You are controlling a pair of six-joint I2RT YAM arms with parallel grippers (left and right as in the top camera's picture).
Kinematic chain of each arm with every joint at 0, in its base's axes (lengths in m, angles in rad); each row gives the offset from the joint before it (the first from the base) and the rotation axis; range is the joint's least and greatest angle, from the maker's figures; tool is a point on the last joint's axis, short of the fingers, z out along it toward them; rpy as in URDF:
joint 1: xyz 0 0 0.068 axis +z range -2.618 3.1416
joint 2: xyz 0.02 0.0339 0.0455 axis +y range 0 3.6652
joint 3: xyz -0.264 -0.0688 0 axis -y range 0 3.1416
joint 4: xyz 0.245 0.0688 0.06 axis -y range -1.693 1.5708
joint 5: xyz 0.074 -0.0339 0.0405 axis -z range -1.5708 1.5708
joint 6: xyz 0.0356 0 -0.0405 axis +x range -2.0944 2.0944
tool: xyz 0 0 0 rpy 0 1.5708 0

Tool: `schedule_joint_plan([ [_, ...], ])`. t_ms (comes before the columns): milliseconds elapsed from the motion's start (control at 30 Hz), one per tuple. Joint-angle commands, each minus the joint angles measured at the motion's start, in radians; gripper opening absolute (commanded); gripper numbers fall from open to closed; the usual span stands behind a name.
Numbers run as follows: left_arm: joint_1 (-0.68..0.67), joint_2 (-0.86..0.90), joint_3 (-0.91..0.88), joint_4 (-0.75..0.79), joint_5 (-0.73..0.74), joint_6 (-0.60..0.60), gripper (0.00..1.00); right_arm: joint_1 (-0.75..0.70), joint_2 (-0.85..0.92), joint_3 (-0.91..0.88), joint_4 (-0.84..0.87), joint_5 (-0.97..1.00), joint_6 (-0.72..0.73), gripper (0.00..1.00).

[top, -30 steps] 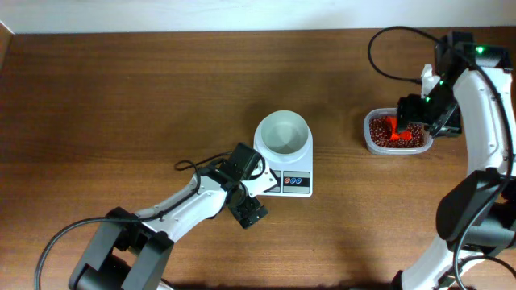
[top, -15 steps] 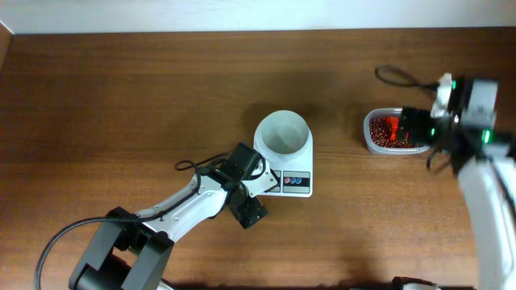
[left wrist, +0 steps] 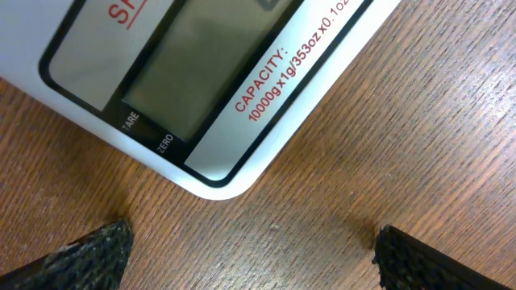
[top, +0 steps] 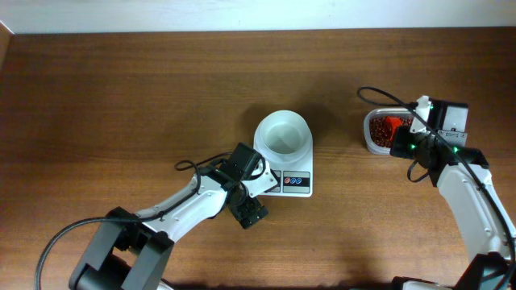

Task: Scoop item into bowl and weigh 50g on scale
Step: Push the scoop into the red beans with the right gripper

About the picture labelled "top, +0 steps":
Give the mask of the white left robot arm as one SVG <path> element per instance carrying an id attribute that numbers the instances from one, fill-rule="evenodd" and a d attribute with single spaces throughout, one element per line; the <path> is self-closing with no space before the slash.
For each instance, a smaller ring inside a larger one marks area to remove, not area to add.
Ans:
<path id="1" fill-rule="evenodd" d="M 257 195 L 277 185 L 269 162 L 239 143 L 228 159 L 196 165 L 192 180 L 151 208 L 111 210 L 69 278 L 71 289 L 157 289 L 175 243 L 229 208 L 247 229 L 267 215 Z"/>

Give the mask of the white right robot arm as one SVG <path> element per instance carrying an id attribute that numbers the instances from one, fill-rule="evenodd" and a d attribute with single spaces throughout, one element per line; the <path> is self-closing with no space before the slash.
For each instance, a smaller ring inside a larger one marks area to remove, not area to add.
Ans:
<path id="1" fill-rule="evenodd" d="M 515 227 L 493 187 L 483 153 L 466 145 L 468 106 L 427 96 L 406 106 L 410 126 L 395 130 L 390 154 L 426 169 L 456 220 L 469 265 L 456 289 L 515 287 Z"/>

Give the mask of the red measuring scoop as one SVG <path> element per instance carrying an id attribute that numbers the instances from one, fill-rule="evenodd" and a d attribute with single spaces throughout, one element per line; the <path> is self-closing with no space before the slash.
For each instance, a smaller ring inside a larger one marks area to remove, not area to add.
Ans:
<path id="1" fill-rule="evenodd" d="M 382 133 L 385 139 L 393 140 L 398 127 L 403 124 L 403 120 L 399 117 L 387 116 L 382 121 Z"/>

